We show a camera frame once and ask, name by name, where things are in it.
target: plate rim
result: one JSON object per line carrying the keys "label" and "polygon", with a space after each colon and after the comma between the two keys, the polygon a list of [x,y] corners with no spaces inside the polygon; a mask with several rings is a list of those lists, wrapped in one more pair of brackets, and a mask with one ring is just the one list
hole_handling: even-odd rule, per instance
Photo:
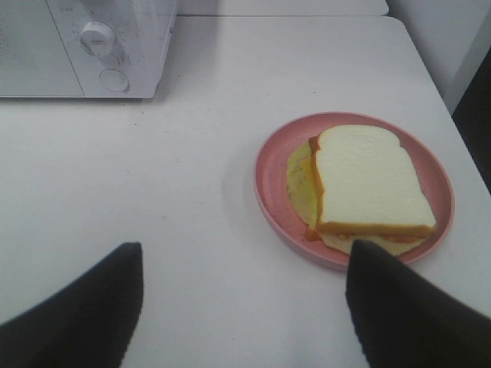
{"label": "plate rim", "polygon": [[310,114],[303,115],[301,117],[297,117],[295,119],[292,119],[292,120],[288,121],[287,123],[283,123],[277,129],[275,129],[273,132],[271,132],[266,137],[266,139],[261,144],[261,146],[259,147],[259,150],[258,150],[258,152],[257,152],[257,154],[255,156],[254,166],[253,166],[254,192],[255,192],[255,197],[256,197],[256,200],[257,200],[257,202],[259,204],[259,207],[261,208],[262,214],[265,216],[265,218],[268,221],[268,223],[270,224],[270,226],[273,227],[273,230],[275,230],[279,235],[281,235],[283,238],[285,238],[286,240],[288,240],[290,243],[292,243],[293,245],[295,245],[295,250],[297,252],[299,252],[299,253],[302,253],[302,255],[305,256],[306,258],[309,258],[311,261],[314,261],[317,264],[320,264],[320,265],[323,265],[323,266],[326,266],[326,267],[330,267],[330,268],[333,268],[333,269],[336,269],[336,270],[339,270],[339,271],[345,271],[348,268],[349,257],[350,257],[349,255],[347,255],[348,262],[327,259],[326,257],[322,257],[319,254],[317,254],[317,252],[312,251],[310,248],[306,247],[301,242],[299,242],[296,239],[294,239],[289,233],[287,233],[287,231],[285,231],[284,228],[281,227],[280,224],[278,224],[276,222],[276,220],[272,217],[272,215],[269,213],[268,209],[266,208],[265,204],[263,203],[263,201],[261,199],[261,196],[259,195],[259,187],[258,187],[258,179],[257,179],[257,171],[258,171],[257,165],[258,165],[259,159],[261,158],[262,151],[264,150],[264,148],[268,144],[268,142],[279,131],[285,129],[287,126],[289,126],[289,125],[291,125],[291,124],[293,124],[293,123],[295,123],[295,122],[297,122],[299,120],[307,119],[309,117],[316,117],[316,116],[320,116],[320,115],[336,115],[336,114],[348,115],[348,116],[351,115],[351,116],[368,118],[370,120],[379,121],[382,124],[388,125],[389,127],[393,127],[395,130],[398,130],[398,131],[402,132],[403,134],[407,135],[412,140],[414,140],[415,142],[417,142],[418,145],[420,145],[425,151],[427,151],[430,154],[430,156],[433,158],[434,162],[438,165],[440,171],[443,174],[443,177],[445,179],[445,182],[447,184],[447,188],[449,189],[449,192],[450,192],[450,215],[449,215],[448,222],[447,222],[445,228],[443,229],[441,236],[426,251],[424,251],[421,254],[416,255],[413,258],[408,259],[408,260],[401,260],[400,259],[400,255],[396,256],[397,259],[399,259],[400,261],[402,261],[406,265],[412,264],[412,263],[414,263],[416,261],[419,261],[421,258],[426,257],[429,253],[433,252],[437,248],[437,246],[440,245],[440,243],[447,237],[448,232],[449,232],[449,230],[450,230],[450,228],[451,228],[451,226],[453,224],[453,218],[454,218],[454,214],[455,214],[455,195],[453,193],[453,187],[452,187],[452,182],[450,181],[450,177],[448,176],[447,171],[444,169],[442,163],[438,160],[437,156],[423,142],[421,142],[413,134],[407,132],[405,129],[400,128],[400,127],[398,127],[397,125],[395,125],[393,123],[389,123],[386,120],[383,120],[383,119],[381,119],[379,117],[373,117],[371,115],[367,115],[367,114],[364,114],[364,113],[355,113],[355,112],[351,112],[351,111],[325,111],[325,112],[319,112],[319,113],[310,113]]}

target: pink plate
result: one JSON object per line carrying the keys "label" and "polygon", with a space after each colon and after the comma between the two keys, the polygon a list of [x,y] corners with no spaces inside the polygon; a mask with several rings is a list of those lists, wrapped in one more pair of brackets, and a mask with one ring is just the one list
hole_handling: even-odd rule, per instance
{"label": "pink plate", "polygon": [[454,199],[449,178],[437,158],[418,139],[375,117],[356,113],[318,113],[293,120],[276,130],[259,150],[254,168],[255,194],[265,217],[287,244],[301,255],[320,265],[346,270],[348,255],[326,247],[322,241],[305,240],[305,224],[290,206],[286,188],[287,162],[292,152],[311,136],[346,124],[379,126],[399,137],[400,145],[413,160],[421,189],[437,218],[437,229],[420,246],[398,258],[408,264],[429,254],[445,238],[452,224]]}

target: microwave knob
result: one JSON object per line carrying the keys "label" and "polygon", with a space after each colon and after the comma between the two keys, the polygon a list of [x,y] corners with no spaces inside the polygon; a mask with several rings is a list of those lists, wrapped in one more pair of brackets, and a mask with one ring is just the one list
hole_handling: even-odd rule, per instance
{"label": "microwave knob", "polygon": [[117,45],[114,31],[100,21],[89,21],[84,26],[80,42],[86,52],[100,59],[108,57]]}

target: sandwich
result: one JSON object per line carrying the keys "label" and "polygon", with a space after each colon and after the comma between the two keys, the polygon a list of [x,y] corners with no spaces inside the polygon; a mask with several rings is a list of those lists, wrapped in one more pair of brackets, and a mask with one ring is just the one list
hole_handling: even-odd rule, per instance
{"label": "sandwich", "polygon": [[305,238],[347,254],[363,239],[399,255],[436,228],[407,151],[377,126],[335,126],[304,142],[288,159],[287,185]]}

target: white wall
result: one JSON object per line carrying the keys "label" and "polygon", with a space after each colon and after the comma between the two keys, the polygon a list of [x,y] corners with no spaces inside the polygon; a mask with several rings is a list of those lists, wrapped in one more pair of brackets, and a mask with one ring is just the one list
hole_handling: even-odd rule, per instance
{"label": "white wall", "polygon": [[452,113],[491,46],[491,0],[387,0]]}

